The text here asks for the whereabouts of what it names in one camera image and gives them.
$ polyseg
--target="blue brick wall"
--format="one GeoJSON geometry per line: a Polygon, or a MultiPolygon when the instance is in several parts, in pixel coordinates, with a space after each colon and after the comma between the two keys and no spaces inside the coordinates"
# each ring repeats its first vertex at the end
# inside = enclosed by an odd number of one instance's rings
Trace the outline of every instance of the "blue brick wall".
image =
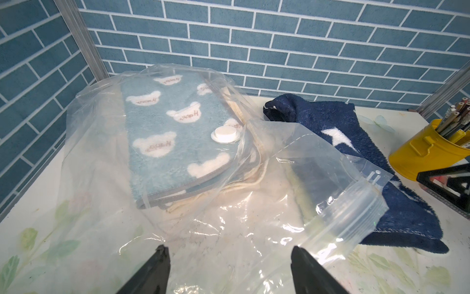
{"type": "Polygon", "coordinates": [[[0,2],[1,212],[63,141],[67,106],[94,77],[53,0],[0,2]]]}
{"type": "Polygon", "coordinates": [[[210,67],[250,95],[415,109],[470,60],[462,0],[76,2],[110,74],[210,67]]]}

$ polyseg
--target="clear plastic bag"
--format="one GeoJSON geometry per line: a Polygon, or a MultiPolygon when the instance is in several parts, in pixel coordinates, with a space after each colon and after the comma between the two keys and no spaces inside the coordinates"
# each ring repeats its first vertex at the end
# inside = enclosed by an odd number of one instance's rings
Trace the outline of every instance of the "clear plastic bag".
{"type": "Polygon", "coordinates": [[[379,187],[304,126],[261,117],[221,73],[174,64],[125,72],[80,92],[68,110],[60,229],[44,256],[55,266],[46,274],[47,293],[115,293],[160,244],[171,255],[167,293],[294,293],[294,245],[324,266],[344,259],[388,209],[379,187]],[[122,84],[187,74],[200,75],[220,99],[214,102],[236,115],[241,139],[206,190],[152,204],[151,195],[132,188],[122,84]],[[66,254],[54,253],[65,246],[66,254]]]}

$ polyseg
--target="yellow pencil holder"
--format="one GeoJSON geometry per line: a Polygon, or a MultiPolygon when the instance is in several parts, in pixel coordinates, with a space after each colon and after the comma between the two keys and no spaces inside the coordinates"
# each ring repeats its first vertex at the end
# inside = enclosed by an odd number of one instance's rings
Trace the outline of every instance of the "yellow pencil holder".
{"type": "Polygon", "coordinates": [[[416,181],[419,172],[445,168],[470,156],[470,149],[450,143],[435,128],[440,119],[433,120],[419,133],[390,154],[390,165],[402,176],[416,181]]]}

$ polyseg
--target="white table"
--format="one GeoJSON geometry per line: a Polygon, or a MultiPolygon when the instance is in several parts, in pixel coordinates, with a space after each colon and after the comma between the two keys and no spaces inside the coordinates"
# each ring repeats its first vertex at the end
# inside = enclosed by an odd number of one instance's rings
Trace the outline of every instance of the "white table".
{"type": "MultiPolygon", "coordinates": [[[[260,97],[254,99],[260,107],[269,100],[260,97]]],[[[361,126],[386,157],[427,125],[427,122],[414,112],[356,107],[356,113],[371,120],[382,115],[387,124],[395,130],[390,133],[375,124],[361,122],[361,126]]],[[[0,223],[1,264],[17,254],[20,246],[19,235],[25,228],[31,227],[38,231],[36,240],[42,240],[51,231],[62,160],[63,150],[57,153],[0,223]]],[[[423,191],[417,182],[400,178],[407,187],[413,189],[434,208],[444,231],[442,240],[450,252],[431,254],[413,248],[359,245],[352,255],[337,263],[330,272],[352,294],[468,293],[470,222],[423,191]]],[[[47,240],[43,248],[47,249],[47,240]]]]}

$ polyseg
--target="vacuum storage bag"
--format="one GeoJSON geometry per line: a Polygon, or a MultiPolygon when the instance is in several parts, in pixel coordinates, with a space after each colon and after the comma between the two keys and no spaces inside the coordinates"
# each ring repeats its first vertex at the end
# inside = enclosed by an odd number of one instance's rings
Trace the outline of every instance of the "vacuum storage bag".
{"type": "Polygon", "coordinates": [[[294,293],[295,245],[328,267],[388,209],[384,173],[300,124],[264,121],[209,69],[154,65],[87,87],[64,154],[50,248],[73,250],[45,256],[47,293],[115,293],[160,244],[167,293],[294,293]]]}

